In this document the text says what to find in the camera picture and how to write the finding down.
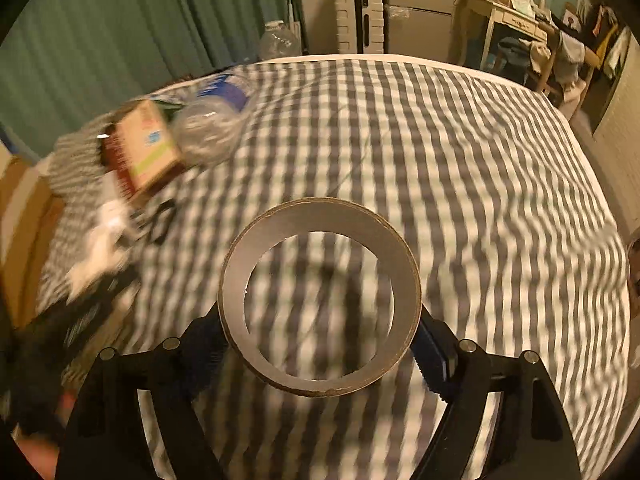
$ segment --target vanity table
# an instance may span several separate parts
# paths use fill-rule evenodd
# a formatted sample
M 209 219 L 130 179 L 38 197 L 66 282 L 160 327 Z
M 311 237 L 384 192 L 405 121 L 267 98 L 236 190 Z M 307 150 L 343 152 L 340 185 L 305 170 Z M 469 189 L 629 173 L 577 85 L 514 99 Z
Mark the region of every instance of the vanity table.
M 483 69 L 486 58 L 489 54 L 491 38 L 494 35 L 496 24 L 507 25 L 513 30 L 517 30 L 526 36 L 546 43 L 546 32 L 540 28 L 538 22 L 510 7 L 501 5 L 493 0 L 465 0 L 460 9 L 460 58 L 458 65 L 464 65 L 466 60 L 466 42 L 468 40 L 469 15 L 474 12 L 480 16 L 489 18 L 489 23 L 484 35 L 484 47 L 482 48 L 482 59 L 480 70 Z

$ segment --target white suitcase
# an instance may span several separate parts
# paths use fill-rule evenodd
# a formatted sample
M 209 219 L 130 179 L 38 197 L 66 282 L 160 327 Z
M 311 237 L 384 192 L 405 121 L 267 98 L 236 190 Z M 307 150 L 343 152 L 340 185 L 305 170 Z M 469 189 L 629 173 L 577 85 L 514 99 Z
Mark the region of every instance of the white suitcase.
M 382 0 L 334 0 L 338 53 L 383 54 L 385 19 Z

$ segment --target checkered bedsheet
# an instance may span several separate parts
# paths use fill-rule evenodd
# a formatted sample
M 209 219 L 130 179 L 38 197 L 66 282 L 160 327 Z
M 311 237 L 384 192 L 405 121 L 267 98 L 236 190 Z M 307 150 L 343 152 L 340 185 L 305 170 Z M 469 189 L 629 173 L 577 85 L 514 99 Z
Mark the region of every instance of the checkered bedsheet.
M 185 172 L 149 204 L 173 197 L 178 216 L 161 247 L 136 248 L 142 288 L 126 351 L 151 349 L 206 313 L 231 241 L 255 216 L 303 196 L 348 199 L 404 237 L 425 306 L 459 338 L 510 356 L 539 352 L 583 476 L 596 478 L 626 391 L 625 251 L 591 168 L 548 101 L 423 64 L 324 60 L 236 70 L 258 89 L 254 113 L 231 160 Z M 187 99 L 205 82 L 167 93 Z M 56 147 L 52 186 L 68 207 L 41 308 L 64 292 L 92 224 L 102 174 L 95 136 L 106 119 Z M 393 307 L 372 254 L 345 238 L 309 234 L 263 256 L 245 315 L 271 363 L 328 378 L 375 353 Z M 480 474 L 496 400 L 468 478 Z M 149 398 L 141 404 L 154 461 L 169 477 Z M 355 394 L 306 399 L 267 386 L 229 352 L 218 386 L 195 406 L 232 480 L 406 479 L 443 411 L 410 355 Z

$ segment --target cardboard box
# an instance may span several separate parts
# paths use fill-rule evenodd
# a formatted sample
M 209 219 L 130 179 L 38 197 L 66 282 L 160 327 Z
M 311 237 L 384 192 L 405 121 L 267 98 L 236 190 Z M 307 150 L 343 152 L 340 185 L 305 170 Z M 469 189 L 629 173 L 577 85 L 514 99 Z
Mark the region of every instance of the cardboard box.
M 151 100 L 117 111 L 103 143 L 108 169 L 116 172 L 120 193 L 135 207 L 184 170 L 164 116 Z

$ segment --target gray cloth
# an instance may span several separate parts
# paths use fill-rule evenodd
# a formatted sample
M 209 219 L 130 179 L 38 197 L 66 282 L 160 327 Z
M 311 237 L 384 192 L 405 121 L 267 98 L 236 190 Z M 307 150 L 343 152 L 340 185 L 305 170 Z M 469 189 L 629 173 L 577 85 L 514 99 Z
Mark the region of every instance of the gray cloth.
M 554 76 L 563 87 L 578 80 L 578 70 L 584 63 L 584 44 L 560 31 L 560 43 L 554 63 Z
M 231 241 L 257 215 L 303 196 L 348 199 L 404 237 L 424 305 L 457 337 L 509 356 L 539 352 L 582 474 L 597 478 L 626 393 L 625 248 L 593 171 L 548 100 L 412 63 L 236 70 L 258 89 L 255 110 L 228 162 L 185 172 L 148 205 L 175 198 L 179 213 L 162 246 L 140 251 L 142 288 L 125 348 L 151 349 L 206 313 Z M 168 95 L 188 98 L 204 84 Z M 90 189 L 99 128 L 96 121 L 61 139 L 52 164 L 72 205 L 50 255 L 60 267 L 73 263 L 99 196 Z M 42 301 L 68 270 L 56 265 L 47 266 Z M 391 290 L 378 271 L 372 254 L 335 235 L 286 240 L 251 276 L 249 331 L 288 373 L 344 374 L 386 337 Z M 467 479 L 480 476 L 497 409 L 490 399 Z M 143 396 L 154 462 L 171 478 L 151 406 Z M 410 354 L 355 394 L 306 399 L 267 386 L 233 351 L 218 387 L 195 407 L 230 480 L 406 479 L 443 409 Z

